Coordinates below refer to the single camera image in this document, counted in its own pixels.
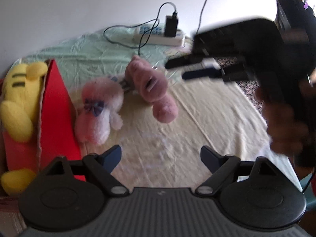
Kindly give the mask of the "person's right hand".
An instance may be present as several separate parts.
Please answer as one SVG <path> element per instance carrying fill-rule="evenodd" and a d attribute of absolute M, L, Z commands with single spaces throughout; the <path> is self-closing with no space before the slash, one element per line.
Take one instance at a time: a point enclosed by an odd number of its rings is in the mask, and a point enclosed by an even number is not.
<path fill-rule="evenodd" d="M 263 103 L 262 113 L 267 122 L 270 148 L 273 152 L 294 158 L 303 151 L 303 145 L 312 140 L 315 130 L 297 121 L 293 109 L 286 104 L 270 102 L 261 88 L 255 93 L 256 99 Z"/>

